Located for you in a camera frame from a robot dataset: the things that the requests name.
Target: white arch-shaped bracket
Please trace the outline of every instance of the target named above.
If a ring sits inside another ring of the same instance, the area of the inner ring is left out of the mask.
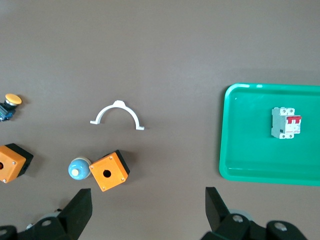
[[[96,119],[95,121],[90,121],[91,124],[100,124],[100,121],[101,121],[101,118],[102,116],[106,113],[106,111],[108,111],[109,109],[114,109],[114,108],[119,108],[119,109],[123,109],[123,110],[126,110],[128,113],[131,114],[131,116],[133,117],[134,119],[134,122],[135,122],[135,129],[136,130],[145,130],[145,127],[144,126],[140,126],[139,124],[139,119],[137,117],[137,114],[135,114],[135,112],[126,106],[125,102],[124,101],[121,101],[121,100],[116,100],[112,105],[110,106],[106,106],[104,109],[102,109],[99,114],[96,116]]]

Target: circuit breaker toggle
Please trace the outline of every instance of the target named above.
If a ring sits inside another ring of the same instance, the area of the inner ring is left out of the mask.
[[[300,133],[300,115],[295,115],[292,107],[275,107],[272,109],[271,135],[278,139],[293,139]]]

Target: blue round object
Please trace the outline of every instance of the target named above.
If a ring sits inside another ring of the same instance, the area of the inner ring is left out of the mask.
[[[71,178],[75,180],[83,180],[90,175],[90,161],[86,158],[78,157],[74,159],[68,168],[68,172]]]

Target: gray table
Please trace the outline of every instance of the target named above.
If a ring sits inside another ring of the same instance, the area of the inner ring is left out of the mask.
[[[318,85],[320,2],[0,1],[0,98],[19,94],[0,145],[34,154],[0,184],[0,225],[22,231],[92,189],[81,240],[198,240],[205,187],[229,208],[295,224],[319,239],[318,187],[232,182],[218,171],[223,95],[236,82]],[[115,100],[135,110],[98,112]],[[101,192],[72,159],[125,151],[128,180]]]

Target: green tray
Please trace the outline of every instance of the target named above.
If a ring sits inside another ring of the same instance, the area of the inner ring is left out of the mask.
[[[236,83],[224,99],[219,170],[232,181],[320,186],[320,86]],[[301,133],[271,135],[272,109],[295,108]]]

